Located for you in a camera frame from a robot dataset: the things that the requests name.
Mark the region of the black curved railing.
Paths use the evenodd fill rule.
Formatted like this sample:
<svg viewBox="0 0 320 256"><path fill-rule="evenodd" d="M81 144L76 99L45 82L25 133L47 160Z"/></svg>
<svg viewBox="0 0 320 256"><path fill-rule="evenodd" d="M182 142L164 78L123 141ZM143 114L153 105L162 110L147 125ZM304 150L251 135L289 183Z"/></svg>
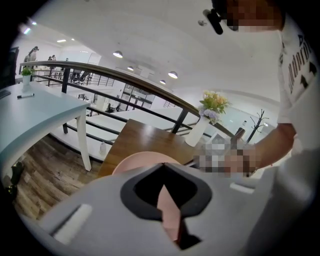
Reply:
<svg viewBox="0 0 320 256"><path fill-rule="evenodd" d="M177 133L180 127L184 127L188 130L191 129L191 126L188 124L184 123L185 118L187 117L188 114L192 114L196 116L197 118L200 117L198 110L192 106L191 104L185 102L184 100L178 98L177 96L174 96L173 94L163 90L162 88L159 88L147 81L144 81L140 78L134 77L132 75L116 71L110 68L98 66L98 65L93 65L93 64L87 64L87 63L81 63L81 62L72 62L72 61L32 61L32 62L23 62L19 64L19 74L22 74L22 67L60 67L64 68L62 71L63 79L57 79L52 77L52 72L54 72L54 69L49 69L49 75L48 76L43 76L43 75L38 75L38 74L32 74L32 77L38 77L47 81L53 81L55 83L59 83L62 85L61 91L63 93L67 92L68 86L79 89L81 91L93 93L98 96L102 96L105 98L108 98L110 100L114 100L118 103L125 104L127 106L131 106L135 109L141 110L145 113L151 114L153 116L156 116L158 118L164 119L166 121L169 121L174 124L174 126L170 127L169 129L171 130L172 133ZM156 113L153 110L144 108L143 106L139 106L135 103L131 103L128 101L125 101L121 98L117 98L115 96L111 96L109 94L106 94L104 92L99 92L97 89L91 89L89 88L88 85L79 85L77 83L72 82L71 79L71 74L70 71L74 70L80 70L83 72L87 72L89 74L96 74L101 77L107 77L110 79L113 79L114 81L119 81L123 82L126 85L131 85L135 88L141 89L145 92L151 93L154 96L160 97L164 99L165 101L168 101L170 103L173 103L174 105L178 106L181 108L181 113L179 114L177 119L173 119L170 117L167 117L163 114Z"/></svg>

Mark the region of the light blue table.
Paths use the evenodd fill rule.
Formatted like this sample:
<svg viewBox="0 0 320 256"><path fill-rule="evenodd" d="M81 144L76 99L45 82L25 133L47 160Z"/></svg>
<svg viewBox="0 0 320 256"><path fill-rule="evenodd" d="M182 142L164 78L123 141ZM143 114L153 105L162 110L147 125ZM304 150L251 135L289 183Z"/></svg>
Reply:
<svg viewBox="0 0 320 256"><path fill-rule="evenodd" d="M92 169L86 137L86 110L89 103L38 82L29 90L23 84L7 87L10 95L0 99L0 176L30 147L56 128L76 119L79 151L87 171ZM18 95L33 97L17 99Z"/></svg>

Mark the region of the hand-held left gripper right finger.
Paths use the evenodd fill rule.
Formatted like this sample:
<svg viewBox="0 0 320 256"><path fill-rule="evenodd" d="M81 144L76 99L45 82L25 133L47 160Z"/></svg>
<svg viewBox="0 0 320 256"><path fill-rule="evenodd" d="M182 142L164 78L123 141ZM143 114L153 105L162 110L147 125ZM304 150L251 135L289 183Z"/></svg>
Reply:
<svg viewBox="0 0 320 256"><path fill-rule="evenodd" d="M166 256L261 256L274 246L274 168L259 179L164 168L167 189L183 195L180 245Z"/></svg>

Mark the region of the small potted plant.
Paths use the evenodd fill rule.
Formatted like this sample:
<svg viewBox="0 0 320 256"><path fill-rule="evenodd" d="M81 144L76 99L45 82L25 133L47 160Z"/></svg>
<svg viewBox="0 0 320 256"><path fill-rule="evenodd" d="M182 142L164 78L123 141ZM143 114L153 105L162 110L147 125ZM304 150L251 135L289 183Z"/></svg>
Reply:
<svg viewBox="0 0 320 256"><path fill-rule="evenodd" d="M22 75L22 83L23 83L23 87L22 87L22 91L26 92L29 90L30 88L30 81L31 81L31 76L34 74L35 70L33 68L31 68L30 66L25 66L22 69L21 75Z"/></svg>

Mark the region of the brown wooden table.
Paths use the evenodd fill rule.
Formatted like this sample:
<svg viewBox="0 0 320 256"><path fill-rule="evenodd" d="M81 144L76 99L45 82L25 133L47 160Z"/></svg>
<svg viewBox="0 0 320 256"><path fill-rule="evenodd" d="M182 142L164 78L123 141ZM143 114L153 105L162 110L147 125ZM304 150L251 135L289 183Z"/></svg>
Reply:
<svg viewBox="0 0 320 256"><path fill-rule="evenodd" d="M111 146L98 177L111 175L122 160L139 152L161 153L184 165L193 159L196 148L180 135L129 119Z"/></svg>

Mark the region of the black office chair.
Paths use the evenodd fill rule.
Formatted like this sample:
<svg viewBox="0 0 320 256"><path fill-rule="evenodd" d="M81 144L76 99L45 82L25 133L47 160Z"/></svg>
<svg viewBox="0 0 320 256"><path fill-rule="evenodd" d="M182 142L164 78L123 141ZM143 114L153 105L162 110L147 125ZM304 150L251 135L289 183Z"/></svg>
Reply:
<svg viewBox="0 0 320 256"><path fill-rule="evenodd" d="M8 54L8 61L5 70L5 78L8 86L12 86L15 84L18 54L18 47L11 48Z"/></svg>

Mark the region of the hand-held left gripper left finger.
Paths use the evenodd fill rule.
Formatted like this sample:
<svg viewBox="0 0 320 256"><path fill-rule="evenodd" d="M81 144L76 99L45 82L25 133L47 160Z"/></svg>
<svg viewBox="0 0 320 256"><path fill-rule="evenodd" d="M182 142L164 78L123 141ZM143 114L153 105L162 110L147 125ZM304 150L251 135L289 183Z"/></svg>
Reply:
<svg viewBox="0 0 320 256"><path fill-rule="evenodd" d="M160 163L99 178L54 206L32 234L54 256L183 256L162 219L132 213L121 198L128 181L180 164Z"/></svg>

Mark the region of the black coat rack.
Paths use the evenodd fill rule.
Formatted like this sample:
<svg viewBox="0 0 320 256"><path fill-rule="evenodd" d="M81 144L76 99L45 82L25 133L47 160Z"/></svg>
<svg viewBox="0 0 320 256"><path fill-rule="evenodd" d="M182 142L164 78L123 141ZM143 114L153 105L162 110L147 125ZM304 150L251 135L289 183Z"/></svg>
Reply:
<svg viewBox="0 0 320 256"><path fill-rule="evenodd" d="M257 112L257 115L258 115L258 120L257 122L254 121L254 119L252 117L250 117L250 119L253 121L253 126L251 127L252 128L252 132L251 134L249 135L248 139L246 140L246 144L248 144L252 138L254 137L255 133L261 133L261 131L259 131L259 128L260 127L263 127L264 126L264 123L263 123L263 120L268 120L269 118L268 117L264 117L264 114L265 114L265 110L261 109L260 113Z"/></svg>

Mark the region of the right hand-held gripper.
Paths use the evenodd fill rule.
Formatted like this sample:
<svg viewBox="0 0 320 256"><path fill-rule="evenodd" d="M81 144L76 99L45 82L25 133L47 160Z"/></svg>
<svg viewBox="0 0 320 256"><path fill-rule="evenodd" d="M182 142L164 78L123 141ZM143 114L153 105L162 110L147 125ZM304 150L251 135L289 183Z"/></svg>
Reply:
<svg viewBox="0 0 320 256"><path fill-rule="evenodd" d="M197 167L204 173L230 177L228 167L231 145L225 143L203 144L197 152Z"/></svg>

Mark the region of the person's right forearm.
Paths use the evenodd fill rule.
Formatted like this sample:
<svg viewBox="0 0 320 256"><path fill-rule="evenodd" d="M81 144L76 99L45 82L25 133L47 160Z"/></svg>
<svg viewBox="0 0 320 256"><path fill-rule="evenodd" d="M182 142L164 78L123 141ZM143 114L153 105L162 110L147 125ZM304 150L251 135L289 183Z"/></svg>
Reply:
<svg viewBox="0 0 320 256"><path fill-rule="evenodd" d="M296 130L292 124L279 123L255 144L256 168L265 168L282 159L292 149Z"/></svg>

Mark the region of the group of standing people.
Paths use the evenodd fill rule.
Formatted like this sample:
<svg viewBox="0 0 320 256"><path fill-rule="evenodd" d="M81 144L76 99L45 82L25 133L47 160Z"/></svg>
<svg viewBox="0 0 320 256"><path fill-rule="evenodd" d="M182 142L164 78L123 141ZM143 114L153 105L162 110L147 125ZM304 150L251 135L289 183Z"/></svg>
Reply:
<svg viewBox="0 0 320 256"><path fill-rule="evenodd" d="M24 63L36 62L38 60L37 59L37 52L39 50L40 49L39 49L38 46L33 47L32 50L25 56L23 62ZM56 61L56 60L57 60L57 58L56 58L55 55L48 57L48 61ZM53 67L53 66L28 66L28 68L30 68L30 69L34 69L34 68L40 69L40 68L42 68L42 69L50 69L50 70L55 69L55 67Z"/></svg>

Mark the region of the white vase with flowers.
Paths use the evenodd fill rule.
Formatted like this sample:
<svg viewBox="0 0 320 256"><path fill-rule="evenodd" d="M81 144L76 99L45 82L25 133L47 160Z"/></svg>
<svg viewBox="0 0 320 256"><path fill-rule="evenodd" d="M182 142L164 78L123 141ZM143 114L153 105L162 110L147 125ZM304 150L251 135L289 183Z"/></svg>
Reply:
<svg viewBox="0 0 320 256"><path fill-rule="evenodd" d="M218 123L221 115L226 113L226 109L231 105L229 100L214 91L204 91L202 100L199 101L199 115L209 120L212 125Z"/></svg>

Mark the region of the white printed t-shirt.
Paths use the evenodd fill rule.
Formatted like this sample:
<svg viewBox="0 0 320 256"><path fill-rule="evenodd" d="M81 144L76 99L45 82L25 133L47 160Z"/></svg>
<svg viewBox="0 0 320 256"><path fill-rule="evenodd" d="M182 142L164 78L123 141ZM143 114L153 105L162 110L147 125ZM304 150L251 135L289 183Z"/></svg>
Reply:
<svg viewBox="0 0 320 256"><path fill-rule="evenodd" d="M281 236L270 251L273 256L280 253L305 254L312 252L320 241L312 237L320 231L320 64L299 25L285 14L278 60L280 109L277 124L292 124L296 135L292 157L303 157L312 152L317 177L311 204Z"/></svg>

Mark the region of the pink big plate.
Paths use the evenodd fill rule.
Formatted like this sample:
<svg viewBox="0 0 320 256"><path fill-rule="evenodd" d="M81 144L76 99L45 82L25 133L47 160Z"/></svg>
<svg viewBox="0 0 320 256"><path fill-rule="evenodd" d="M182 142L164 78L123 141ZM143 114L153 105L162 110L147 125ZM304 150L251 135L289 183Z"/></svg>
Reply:
<svg viewBox="0 0 320 256"><path fill-rule="evenodd" d="M115 175L132 169L159 163L178 164L179 162L158 152L137 152L122 160L115 167L112 174ZM181 212L165 186L163 186L159 192L157 208L162 211L162 226L166 234L173 242L177 243L179 241Z"/></svg>

